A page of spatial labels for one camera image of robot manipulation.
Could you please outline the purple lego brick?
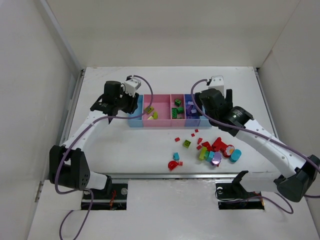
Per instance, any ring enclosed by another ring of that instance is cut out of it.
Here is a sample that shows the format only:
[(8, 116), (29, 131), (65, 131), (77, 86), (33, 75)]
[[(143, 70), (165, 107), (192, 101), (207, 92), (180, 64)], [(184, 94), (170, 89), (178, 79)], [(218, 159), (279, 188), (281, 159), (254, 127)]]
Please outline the purple lego brick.
[(198, 119), (198, 111), (192, 101), (187, 101), (185, 105), (185, 115), (187, 119)]

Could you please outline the green lego row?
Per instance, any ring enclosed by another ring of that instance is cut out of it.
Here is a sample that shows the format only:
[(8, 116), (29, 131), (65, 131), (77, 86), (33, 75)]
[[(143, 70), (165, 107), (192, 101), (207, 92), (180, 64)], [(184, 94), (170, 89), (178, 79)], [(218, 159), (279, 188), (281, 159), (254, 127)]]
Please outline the green lego row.
[(171, 108), (171, 118), (172, 119), (182, 119), (184, 114), (183, 107), (172, 107)]

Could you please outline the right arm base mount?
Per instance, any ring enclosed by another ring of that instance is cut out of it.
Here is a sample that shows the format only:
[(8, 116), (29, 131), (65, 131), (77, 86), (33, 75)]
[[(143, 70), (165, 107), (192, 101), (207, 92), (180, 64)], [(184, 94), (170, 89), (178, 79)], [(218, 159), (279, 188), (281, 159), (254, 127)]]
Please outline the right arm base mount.
[(241, 171), (231, 182), (215, 184), (215, 197), (220, 210), (264, 210), (260, 192), (247, 191), (241, 185), (241, 180), (248, 173)]

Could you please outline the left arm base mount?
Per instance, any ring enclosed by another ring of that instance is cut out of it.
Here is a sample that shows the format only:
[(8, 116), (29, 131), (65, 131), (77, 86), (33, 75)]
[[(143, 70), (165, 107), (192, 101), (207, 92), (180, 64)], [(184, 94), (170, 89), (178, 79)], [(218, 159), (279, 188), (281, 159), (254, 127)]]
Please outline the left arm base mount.
[(127, 209), (127, 183), (113, 183), (110, 192), (93, 189), (92, 193), (92, 211), (125, 211)]

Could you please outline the lime square lego brick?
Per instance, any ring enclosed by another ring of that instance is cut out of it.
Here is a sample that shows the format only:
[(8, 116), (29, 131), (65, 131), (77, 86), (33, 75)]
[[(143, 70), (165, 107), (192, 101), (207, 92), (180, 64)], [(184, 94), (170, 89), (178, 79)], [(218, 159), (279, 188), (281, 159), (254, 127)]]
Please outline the lime square lego brick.
[(187, 148), (187, 149), (190, 147), (190, 145), (191, 145), (191, 142), (190, 142), (189, 140), (185, 140), (185, 141), (183, 142), (183, 144), (182, 144), (182, 146), (185, 147), (185, 148)]

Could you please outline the red dome lego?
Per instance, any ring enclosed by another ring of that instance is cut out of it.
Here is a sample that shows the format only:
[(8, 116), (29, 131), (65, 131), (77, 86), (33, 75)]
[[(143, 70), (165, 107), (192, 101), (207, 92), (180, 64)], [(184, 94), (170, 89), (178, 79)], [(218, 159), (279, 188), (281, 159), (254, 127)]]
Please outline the red dome lego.
[(175, 168), (183, 166), (183, 162), (182, 161), (175, 161), (172, 160), (168, 163), (167, 167), (170, 171), (173, 171)]

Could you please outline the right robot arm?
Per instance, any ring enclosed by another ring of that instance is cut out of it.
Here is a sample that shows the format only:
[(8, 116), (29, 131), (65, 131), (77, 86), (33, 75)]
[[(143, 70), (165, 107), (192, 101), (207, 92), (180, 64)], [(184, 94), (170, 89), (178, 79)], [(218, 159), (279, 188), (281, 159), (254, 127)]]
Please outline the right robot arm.
[(272, 191), (296, 203), (306, 195), (320, 171), (320, 159), (316, 155), (298, 153), (265, 130), (247, 110), (234, 106), (231, 89), (223, 95), (210, 88), (191, 97), (211, 125), (248, 144), (279, 170), (280, 176), (272, 180)]

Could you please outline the dark green lego piece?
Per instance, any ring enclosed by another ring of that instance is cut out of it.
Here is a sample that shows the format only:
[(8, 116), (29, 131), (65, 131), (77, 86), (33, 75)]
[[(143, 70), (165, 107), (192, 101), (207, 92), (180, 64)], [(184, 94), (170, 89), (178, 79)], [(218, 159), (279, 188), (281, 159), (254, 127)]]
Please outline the dark green lego piece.
[(180, 99), (175, 99), (174, 100), (174, 105), (177, 106), (177, 107), (180, 107), (182, 104), (182, 101)]

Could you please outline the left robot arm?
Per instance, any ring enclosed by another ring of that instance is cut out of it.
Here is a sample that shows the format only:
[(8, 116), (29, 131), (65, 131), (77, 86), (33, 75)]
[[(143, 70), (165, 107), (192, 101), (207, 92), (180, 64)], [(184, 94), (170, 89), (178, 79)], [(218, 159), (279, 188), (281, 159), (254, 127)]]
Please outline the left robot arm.
[(83, 124), (62, 145), (50, 149), (49, 180), (56, 189), (63, 186), (71, 191), (110, 191), (111, 177), (91, 171), (85, 152), (119, 111), (134, 113), (138, 107), (137, 90), (140, 86), (141, 81), (132, 76), (123, 83), (106, 81), (103, 94), (90, 107)]

